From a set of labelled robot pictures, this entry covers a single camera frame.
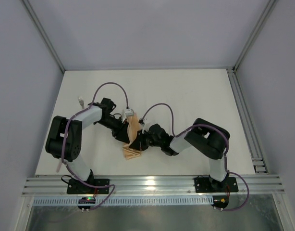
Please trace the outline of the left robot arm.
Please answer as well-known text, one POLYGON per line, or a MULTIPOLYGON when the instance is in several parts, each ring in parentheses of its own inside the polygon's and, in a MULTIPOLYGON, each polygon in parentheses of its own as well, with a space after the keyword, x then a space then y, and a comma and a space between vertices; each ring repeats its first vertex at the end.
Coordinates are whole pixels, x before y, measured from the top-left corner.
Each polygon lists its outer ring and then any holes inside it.
POLYGON ((108 98, 100 103, 90 103, 75 116, 67 119, 55 116, 52 120, 45 150, 54 158, 60 159, 75 178, 75 182, 94 188, 94 173, 87 167, 80 155, 82 146, 82 131, 95 124, 111 130, 112 136, 123 143, 129 143, 127 119, 115 118, 111 112, 116 104, 108 98))

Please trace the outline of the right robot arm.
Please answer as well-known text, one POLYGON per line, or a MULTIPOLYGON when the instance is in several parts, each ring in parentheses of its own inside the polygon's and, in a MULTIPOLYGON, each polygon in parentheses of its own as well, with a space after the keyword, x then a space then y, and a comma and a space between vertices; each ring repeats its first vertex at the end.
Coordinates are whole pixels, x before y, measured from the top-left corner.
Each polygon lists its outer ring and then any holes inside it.
POLYGON ((136 139, 130 148, 145 151, 149 147, 159 147, 168 156, 176 156, 193 147, 209 159, 210 187, 219 192, 227 187, 229 177, 226 154, 229 149, 230 133, 202 118, 180 134, 169 135, 159 124, 150 126, 148 130, 137 132, 136 139))

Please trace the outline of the orange cloth napkin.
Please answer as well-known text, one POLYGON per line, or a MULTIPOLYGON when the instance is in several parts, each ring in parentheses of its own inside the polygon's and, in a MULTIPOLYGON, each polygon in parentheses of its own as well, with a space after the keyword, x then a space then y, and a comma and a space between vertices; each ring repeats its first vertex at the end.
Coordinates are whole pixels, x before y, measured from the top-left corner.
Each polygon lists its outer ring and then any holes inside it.
POLYGON ((141 125, 139 124, 139 119, 136 113, 133 116, 128 116, 126 120, 129 123, 127 128, 129 143, 124 143, 122 149, 124 158, 126 160, 130 160, 133 158, 140 157, 142 154, 141 151, 130 148, 132 142, 137 138, 137 132, 140 131, 141 125))

